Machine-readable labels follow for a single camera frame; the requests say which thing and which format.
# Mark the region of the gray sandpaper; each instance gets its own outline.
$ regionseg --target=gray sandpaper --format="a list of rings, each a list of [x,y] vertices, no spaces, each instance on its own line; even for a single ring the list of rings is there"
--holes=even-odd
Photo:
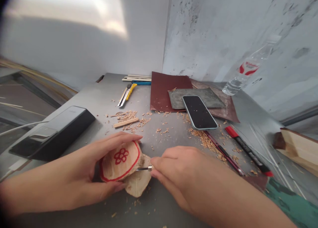
[[[210,89],[176,89],[169,91],[170,101],[173,109],[184,109],[182,96],[197,95],[201,98],[207,108],[224,108],[225,104]]]

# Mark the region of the right hand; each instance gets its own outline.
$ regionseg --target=right hand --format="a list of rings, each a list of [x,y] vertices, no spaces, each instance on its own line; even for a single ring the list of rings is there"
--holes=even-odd
[[[195,147],[168,148],[151,164],[178,205],[213,227],[294,227],[272,201]]]

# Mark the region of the water bottle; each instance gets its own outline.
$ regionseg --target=water bottle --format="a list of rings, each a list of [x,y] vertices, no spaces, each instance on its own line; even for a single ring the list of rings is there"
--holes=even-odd
[[[260,49],[246,58],[242,65],[235,71],[234,77],[224,86],[222,90],[223,93],[235,95],[242,86],[246,84],[251,75],[259,69],[262,62],[269,57],[273,45],[276,44],[280,38],[281,36],[271,35]]]

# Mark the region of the black power bank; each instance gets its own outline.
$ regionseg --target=black power bank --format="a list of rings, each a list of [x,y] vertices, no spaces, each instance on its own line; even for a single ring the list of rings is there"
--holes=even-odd
[[[14,145],[9,153],[27,159],[57,159],[95,120],[85,108],[71,106]]]

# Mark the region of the red flower drawing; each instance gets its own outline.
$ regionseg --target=red flower drawing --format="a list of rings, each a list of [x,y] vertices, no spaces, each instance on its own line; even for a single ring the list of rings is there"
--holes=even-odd
[[[119,152],[115,153],[114,155],[114,159],[116,160],[115,164],[118,165],[122,161],[126,162],[128,154],[129,152],[125,148],[121,148]]]

